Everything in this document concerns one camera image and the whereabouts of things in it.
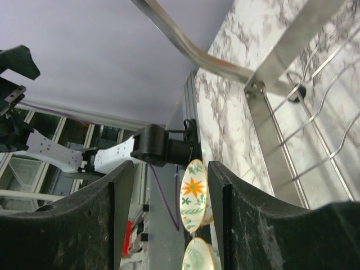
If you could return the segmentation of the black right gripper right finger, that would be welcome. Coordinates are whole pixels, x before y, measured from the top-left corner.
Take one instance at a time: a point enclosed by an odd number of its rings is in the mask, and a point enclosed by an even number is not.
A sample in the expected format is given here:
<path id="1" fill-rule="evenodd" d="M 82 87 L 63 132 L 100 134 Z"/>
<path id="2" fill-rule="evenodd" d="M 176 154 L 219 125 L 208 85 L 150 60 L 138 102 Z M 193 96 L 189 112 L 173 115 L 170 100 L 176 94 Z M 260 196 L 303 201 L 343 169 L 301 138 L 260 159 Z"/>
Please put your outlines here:
<path id="1" fill-rule="evenodd" d="M 218 161 L 208 185 L 223 269 L 358 269 L 359 203 L 309 210 L 247 183 Z"/>

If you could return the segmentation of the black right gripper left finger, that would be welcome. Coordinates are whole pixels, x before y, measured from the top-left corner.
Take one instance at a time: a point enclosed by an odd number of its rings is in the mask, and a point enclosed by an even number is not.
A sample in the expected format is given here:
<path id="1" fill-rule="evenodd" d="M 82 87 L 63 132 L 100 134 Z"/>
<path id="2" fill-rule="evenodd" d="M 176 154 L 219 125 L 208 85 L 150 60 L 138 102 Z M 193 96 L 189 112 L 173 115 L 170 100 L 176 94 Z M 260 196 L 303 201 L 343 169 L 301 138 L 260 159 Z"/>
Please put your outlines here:
<path id="1" fill-rule="evenodd" d="M 134 164 L 34 212 L 1 216 L 1 269 L 119 269 Z"/>

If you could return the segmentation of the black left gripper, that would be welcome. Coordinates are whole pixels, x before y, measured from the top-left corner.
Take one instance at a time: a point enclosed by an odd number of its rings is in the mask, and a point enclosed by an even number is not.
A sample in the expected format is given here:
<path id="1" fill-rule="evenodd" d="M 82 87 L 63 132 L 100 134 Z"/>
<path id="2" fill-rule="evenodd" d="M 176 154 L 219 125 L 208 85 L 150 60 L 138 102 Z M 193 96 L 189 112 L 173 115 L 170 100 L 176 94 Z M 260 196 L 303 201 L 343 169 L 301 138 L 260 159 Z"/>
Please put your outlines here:
<path id="1" fill-rule="evenodd" d="M 30 49 L 19 45 L 1 50 L 1 73 L 12 70 L 28 79 L 35 80 L 41 72 L 33 61 Z M 24 97 L 26 87 L 1 78 L 1 115 L 15 107 Z"/>

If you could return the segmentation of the orange flower bowl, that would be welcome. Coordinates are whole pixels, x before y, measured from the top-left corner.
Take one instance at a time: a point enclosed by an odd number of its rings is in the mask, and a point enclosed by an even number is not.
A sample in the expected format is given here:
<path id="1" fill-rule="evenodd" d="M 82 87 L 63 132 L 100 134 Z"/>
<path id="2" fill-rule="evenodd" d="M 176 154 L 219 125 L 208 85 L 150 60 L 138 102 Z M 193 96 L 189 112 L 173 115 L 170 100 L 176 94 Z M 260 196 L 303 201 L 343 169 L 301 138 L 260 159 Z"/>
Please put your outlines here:
<path id="1" fill-rule="evenodd" d="M 179 210 L 182 224 L 189 233 L 213 222 L 206 167 L 199 159 L 192 160 L 184 171 Z"/>
<path id="2" fill-rule="evenodd" d="M 182 269 L 221 270 L 221 259 L 217 248 L 200 237 L 193 238 L 186 247 Z"/>

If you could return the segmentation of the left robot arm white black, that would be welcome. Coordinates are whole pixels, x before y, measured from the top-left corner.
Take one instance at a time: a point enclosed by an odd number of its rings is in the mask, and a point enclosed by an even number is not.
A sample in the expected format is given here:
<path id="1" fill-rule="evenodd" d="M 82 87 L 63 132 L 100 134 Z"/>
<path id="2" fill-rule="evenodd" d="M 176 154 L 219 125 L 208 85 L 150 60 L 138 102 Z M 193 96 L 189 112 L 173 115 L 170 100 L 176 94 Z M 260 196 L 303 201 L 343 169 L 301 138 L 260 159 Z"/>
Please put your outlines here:
<path id="1" fill-rule="evenodd" d="M 179 130 L 182 140 L 171 138 L 172 130 L 150 124 L 126 141 L 107 149 L 69 149 L 51 141 L 20 118 L 15 106 L 25 97 L 25 91 L 25 86 L 1 78 L 2 153 L 11 152 L 45 161 L 74 176 L 102 176 L 128 160 L 157 167 L 166 164 L 187 166 L 200 156 L 195 119 L 184 120 L 184 128 Z"/>

